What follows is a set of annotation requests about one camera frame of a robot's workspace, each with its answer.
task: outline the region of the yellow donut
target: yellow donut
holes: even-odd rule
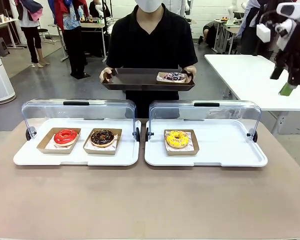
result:
[[[182,149],[189,143],[189,137],[183,131],[171,131],[165,139],[171,147],[176,149]]]

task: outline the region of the chocolate donut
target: chocolate donut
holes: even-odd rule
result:
[[[91,135],[91,142],[97,147],[107,147],[113,143],[115,136],[110,130],[99,130]]]
[[[186,79],[185,75],[179,72],[168,73],[163,78],[170,81],[182,81]]]

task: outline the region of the face mask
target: face mask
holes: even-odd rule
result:
[[[139,8],[146,13],[155,12],[161,5],[163,0],[135,0]]]

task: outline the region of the chair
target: chair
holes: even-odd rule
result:
[[[51,35],[50,35],[48,29],[41,28],[40,22],[39,22],[38,32],[39,32],[39,35],[42,35],[43,41],[44,41],[45,43],[47,43],[47,44],[55,44],[56,41],[53,40],[53,38],[51,37]],[[46,35],[49,36],[49,38],[50,38],[51,41],[47,41],[47,40],[46,40]]]
[[[10,54],[9,49],[2,37],[0,37],[0,57],[5,57]]]

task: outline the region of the red jacket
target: red jacket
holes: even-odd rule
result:
[[[84,15],[87,17],[89,15],[88,6],[86,0],[73,0],[73,7],[77,10],[79,6],[83,5]],[[54,11],[56,24],[64,31],[64,14],[68,14],[69,10],[65,5],[64,0],[54,0]]]

